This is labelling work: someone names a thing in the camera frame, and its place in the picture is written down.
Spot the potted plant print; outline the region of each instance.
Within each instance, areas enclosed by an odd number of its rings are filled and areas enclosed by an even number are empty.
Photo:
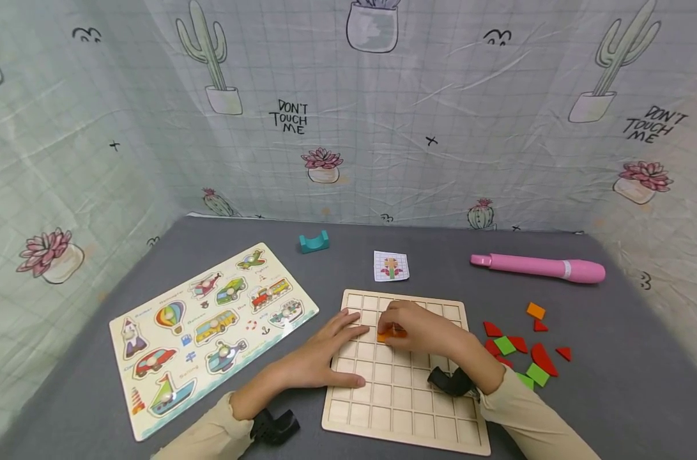
[[[350,5],[346,36],[351,48],[388,53],[397,45],[400,0],[356,0]]]
[[[599,121],[609,104],[614,100],[616,92],[609,91],[611,83],[614,83],[619,69],[623,66],[635,62],[645,49],[649,47],[652,40],[655,38],[657,31],[660,29],[660,21],[645,30],[645,24],[650,19],[652,11],[655,9],[657,0],[648,0],[639,13],[634,16],[632,23],[625,30],[624,35],[615,41],[621,19],[616,19],[611,25],[609,31],[601,40],[599,50],[596,52],[596,64],[604,68],[604,73],[599,79],[599,83],[593,91],[582,93],[571,109],[568,115],[568,121],[572,123],[588,123],[591,121]]]
[[[496,229],[494,223],[494,210],[489,204],[493,201],[488,198],[479,199],[479,203],[468,210],[468,223],[473,229]]]
[[[667,192],[672,183],[668,172],[663,171],[663,165],[639,161],[624,164],[624,172],[619,173],[613,190],[634,203],[645,204],[655,196],[655,192]]]
[[[233,217],[238,214],[235,212],[235,210],[233,210],[231,205],[228,204],[228,202],[224,200],[221,195],[218,195],[212,188],[204,188],[203,192],[206,193],[206,195],[203,197],[203,202],[206,203],[208,209],[210,209],[213,213],[223,217]]]
[[[174,22],[177,24],[180,42],[182,42],[188,56],[208,66],[213,84],[206,86],[206,93],[211,107],[216,113],[223,115],[241,115],[243,107],[241,106],[241,98],[238,96],[238,88],[226,86],[226,80],[223,79],[223,72],[220,69],[220,64],[226,62],[228,54],[226,35],[223,34],[222,26],[218,21],[214,21],[215,40],[213,43],[213,38],[208,31],[206,16],[204,16],[200,4],[195,0],[190,1],[190,20],[192,20],[197,45],[193,44],[185,23],[181,19]]]
[[[332,184],[340,178],[338,166],[343,164],[341,154],[319,147],[316,150],[310,150],[310,155],[302,155],[302,159],[305,160],[307,176],[311,181]]]
[[[62,233],[57,229],[52,233],[27,239],[26,248],[19,256],[25,261],[16,272],[32,272],[35,277],[43,277],[49,284],[62,284],[80,268],[85,261],[85,252],[70,242],[72,232]]]

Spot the wooden puzzle board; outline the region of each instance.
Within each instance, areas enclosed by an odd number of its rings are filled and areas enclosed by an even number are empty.
[[[486,421],[470,394],[450,397],[427,382],[436,366],[453,372],[458,366],[436,355],[408,353],[377,343],[378,316],[392,300],[411,300],[468,330],[462,302],[425,297],[343,292],[342,308],[360,311],[369,332],[347,343],[333,357],[332,368],[355,372],[366,387],[328,388],[323,428],[379,440],[491,455]]]
[[[111,321],[131,426],[143,441],[318,314],[264,243]]]

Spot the pink pen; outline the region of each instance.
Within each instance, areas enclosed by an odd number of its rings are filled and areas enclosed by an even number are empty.
[[[550,276],[572,282],[582,282],[582,284],[596,284],[606,277],[606,270],[603,266],[595,262],[577,259],[556,261],[537,257],[504,256],[503,254],[489,254],[488,256],[473,254],[471,263],[487,266],[491,270]]]

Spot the gray cloth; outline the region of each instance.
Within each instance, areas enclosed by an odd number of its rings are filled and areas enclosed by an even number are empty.
[[[328,250],[302,255],[298,237],[330,236]],[[108,321],[257,242],[265,242],[320,306],[321,312],[148,440],[132,436]],[[411,277],[373,281],[373,250],[408,255]],[[608,278],[583,286],[470,266],[472,253],[584,258],[603,263]],[[697,369],[655,318],[613,260],[591,237],[460,229],[338,226],[306,222],[180,219],[109,295],[68,354],[24,408],[0,444],[0,459],[148,459],[240,387],[268,362],[298,347],[339,310],[344,289],[460,300],[470,330],[482,322],[546,345],[560,377],[538,393],[602,459],[697,459]],[[525,313],[548,310],[547,333],[533,333]],[[571,363],[556,347],[572,348]],[[509,356],[517,371],[529,355]],[[324,389],[292,390],[270,406],[294,411],[302,429],[285,445],[255,445],[245,459],[461,459],[454,452],[324,431]],[[523,459],[489,423],[492,459]]]

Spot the red triangle piece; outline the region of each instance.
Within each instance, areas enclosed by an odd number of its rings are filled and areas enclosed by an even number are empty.
[[[502,353],[502,351],[497,347],[496,342],[494,340],[489,339],[487,340],[487,343],[484,345],[486,349],[489,350],[489,353],[494,355],[495,357],[498,357]]]
[[[548,332],[548,326],[542,324],[542,321],[539,319],[534,320],[533,329],[535,332]]]
[[[484,321],[484,329],[486,329],[489,337],[502,337],[504,335],[501,329],[497,328],[494,323],[489,323],[488,321]]]
[[[572,357],[571,349],[568,347],[556,348],[555,351],[558,352],[558,354],[560,354],[561,357],[565,358],[567,362],[571,362],[571,360],[574,358]]]
[[[522,337],[509,337],[509,342],[511,342],[512,345],[514,345],[514,348],[516,348],[517,351],[527,353],[527,344],[525,343],[525,340]]]
[[[532,360],[552,377],[558,376],[558,369],[555,369],[555,365],[542,344],[534,344],[532,347]]]
[[[514,364],[512,364],[511,360],[509,359],[504,359],[502,356],[494,356],[494,358],[496,358],[499,363],[507,364],[509,367],[514,367]]]

